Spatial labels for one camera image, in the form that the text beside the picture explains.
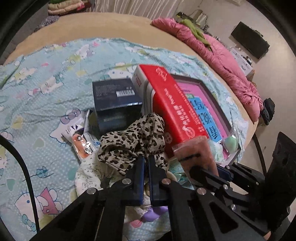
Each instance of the green cloth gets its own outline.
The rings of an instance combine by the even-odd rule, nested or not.
[[[191,30],[191,32],[194,35],[194,37],[196,37],[196,39],[198,39],[209,50],[212,51],[210,43],[205,39],[205,37],[203,36],[202,30],[200,28],[196,28],[194,26],[194,24],[189,19],[183,19],[180,23],[183,24],[183,25],[185,25],[185,26],[187,26]]]
[[[56,4],[56,3],[60,3],[60,2],[64,2],[66,0],[50,0],[50,3],[52,4]]]

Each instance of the bed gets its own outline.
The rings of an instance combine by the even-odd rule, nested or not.
[[[6,60],[10,64],[2,67],[1,78],[8,78],[0,92],[0,123],[4,123],[0,131],[28,166],[41,227],[77,197],[74,178],[79,164],[71,147],[60,139],[60,127],[93,108],[92,80],[121,74],[131,77],[138,63],[163,64],[174,74],[185,71],[209,80],[206,85],[224,112],[231,109],[243,123],[243,147],[249,144],[257,123],[250,120],[227,84],[190,47],[150,23],[146,18],[114,13],[67,15],[20,43]],[[66,82],[70,83],[68,92],[63,89]],[[36,227],[26,183],[11,155],[0,148],[0,157],[1,218],[17,241],[28,240]],[[123,239],[156,240],[169,229],[164,214],[154,222],[126,224]]]

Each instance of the blue sign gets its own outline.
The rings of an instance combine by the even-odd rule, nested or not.
[[[190,101],[192,107],[195,109],[195,112],[197,113],[211,140],[214,142],[222,141],[220,131],[202,100],[197,96],[195,96],[194,98],[189,98],[188,100]]]

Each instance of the leopard print fabric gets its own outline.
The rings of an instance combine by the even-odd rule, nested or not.
[[[165,169],[167,161],[163,156],[163,129],[163,119],[150,113],[136,120],[124,131],[107,133],[100,139],[99,161],[125,175],[139,155],[145,158],[154,155],[156,166]]]

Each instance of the beige mattress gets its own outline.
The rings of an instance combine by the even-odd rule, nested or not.
[[[150,25],[148,18],[117,13],[85,12],[76,13],[61,17],[57,22],[42,28],[33,33],[8,57],[5,64],[16,59],[20,55],[27,55],[50,44],[62,44],[64,42],[79,38],[124,38],[128,41],[139,43],[151,47],[161,47],[171,51],[181,52],[187,55],[196,56],[203,59],[190,47]],[[231,91],[225,81],[214,71],[211,71],[225,85],[238,106],[243,118],[249,122],[245,148],[250,143],[256,130],[257,122],[253,123],[249,118],[241,102]]]

